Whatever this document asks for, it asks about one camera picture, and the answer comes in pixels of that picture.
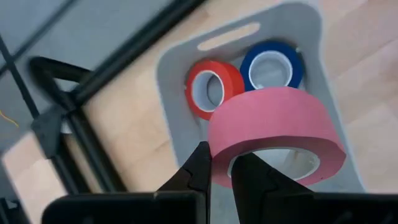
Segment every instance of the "red tape roll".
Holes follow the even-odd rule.
[[[222,97],[218,105],[210,101],[207,93],[212,77],[221,83]],[[193,113],[209,120],[217,106],[243,92],[243,78],[238,69],[228,63],[205,60],[196,63],[189,71],[185,96]]]
[[[310,151],[319,164],[297,180],[303,185],[335,175],[346,154],[326,108],[312,95],[291,87],[265,88],[235,96],[215,110],[208,127],[212,178],[231,186],[230,162],[260,149]]]

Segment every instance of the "floor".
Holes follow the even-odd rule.
[[[163,8],[170,0],[3,0],[0,7],[0,35],[11,55],[18,55],[31,37],[51,20],[56,25],[15,61],[39,111],[49,102],[33,86],[27,71],[32,56],[43,56],[94,69],[124,40]],[[0,68],[5,60],[0,55]],[[73,88],[61,83],[64,90]],[[15,124],[0,118],[0,155],[28,130],[32,115],[10,71],[0,74],[0,110]],[[0,169],[0,183],[7,183]],[[13,195],[9,184],[0,184],[0,197]]]

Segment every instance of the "wooden floor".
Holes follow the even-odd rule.
[[[85,106],[130,191],[155,190],[177,170],[155,82],[161,53],[174,42],[278,2],[208,1]],[[317,4],[325,18],[324,61],[366,190],[398,193],[398,1],[320,0]],[[44,209],[51,198],[40,202],[38,195],[49,195],[55,187],[49,187],[52,180],[47,180],[46,189],[32,183],[35,175],[49,174],[42,171],[49,162],[44,161],[33,135],[28,135],[2,160],[14,185],[20,186],[19,193],[35,201],[33,209]],[[74,155],[81,158],[79,152]],[[84,162],[80,165],[87,170]],[[95,183],[91,186],[98,191]],[[55,192],[53,197],[62,194]]]

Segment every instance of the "pink tape roll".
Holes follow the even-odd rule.
[[[320,164],[296,180],[303,185],[335,175],[346,154],[326,108],[312,95],[291,87],[248,91],[219,106],[208,127],[213,157],[212,179],[232,187],[230,162],[260,149],[292,147],[308,150]]]

